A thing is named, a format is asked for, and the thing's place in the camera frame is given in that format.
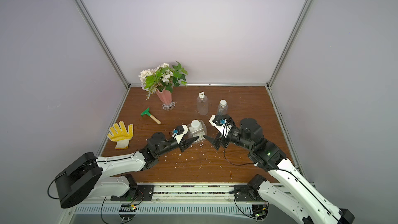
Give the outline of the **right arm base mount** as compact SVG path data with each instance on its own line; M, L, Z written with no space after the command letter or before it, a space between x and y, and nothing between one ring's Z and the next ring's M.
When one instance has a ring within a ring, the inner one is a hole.
M259 193L260 185L255 188L254 185L234 185L229 192L237 202L264 201Z

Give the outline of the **square clear bottle with label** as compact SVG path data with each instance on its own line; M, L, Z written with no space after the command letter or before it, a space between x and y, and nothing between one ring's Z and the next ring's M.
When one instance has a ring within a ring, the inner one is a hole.
M207 135L207 129L206 129L205 123L203 122L203 120L199 120L199 121L202 123L202 130L198 130L195 132L191 132L190 130L188 131L189 138L192 138L195 136L199 137L199 139L195 142L195 144L205 141L204 135Z

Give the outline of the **round clear bottle front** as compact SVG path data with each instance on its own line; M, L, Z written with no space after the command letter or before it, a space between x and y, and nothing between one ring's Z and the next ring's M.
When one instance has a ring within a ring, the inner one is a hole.
M217 115L218 116L222 116L222 115L226 115L228 112L228 104L227 106L220 106L220 104L218 105L218 109L217 109Z

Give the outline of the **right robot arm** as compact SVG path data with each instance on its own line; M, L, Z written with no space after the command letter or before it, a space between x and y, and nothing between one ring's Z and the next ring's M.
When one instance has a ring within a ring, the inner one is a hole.
M234 144L248 150L248 158L254 166L268 172L288 190L285 193L261 175L256 175L249 186L257 197L276 206L298 224L354 222L351 211L328 201L301 175L286 154L264 137L255 119L244 118L236 126L229 115L213 115L209 123L218 130L215 138L206 138L215 149Z

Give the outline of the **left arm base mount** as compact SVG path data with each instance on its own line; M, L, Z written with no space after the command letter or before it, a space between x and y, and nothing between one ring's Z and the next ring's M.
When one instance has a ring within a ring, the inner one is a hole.
M111 196L111 201L132 202L151 201L154 193L154 185L137 185L129 189L121 197Z

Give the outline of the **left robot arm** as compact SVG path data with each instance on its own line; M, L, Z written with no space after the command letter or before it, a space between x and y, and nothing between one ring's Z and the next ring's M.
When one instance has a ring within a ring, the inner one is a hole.
M56 199L66 209L87 198L123 197L135 189L135 181L127 173L149 170L159 163L160 156L175 149L184 152L196 140L196 137L186 139L183 134L176 133L167 140L162 132L157 132L144 148L132 154L96 157L86 152L53 180L58 193Z

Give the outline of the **round clear bottle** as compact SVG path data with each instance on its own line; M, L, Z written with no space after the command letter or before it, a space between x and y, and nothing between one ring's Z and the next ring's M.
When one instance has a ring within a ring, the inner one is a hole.
M208 113L208 97L205 95L203 99L197 98L197 111L200 115L207 115Z
M228 112L228 104L227 106L220 106L220 104L218 105L218 109L217 109L217 115L218 116L222 116L222 115L226 115Z

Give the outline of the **white cap small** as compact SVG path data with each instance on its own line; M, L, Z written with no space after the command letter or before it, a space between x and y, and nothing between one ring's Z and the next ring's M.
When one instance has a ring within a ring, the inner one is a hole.
M220 106L227 106L227 102L226 102L226 100L221 100L220 101Z

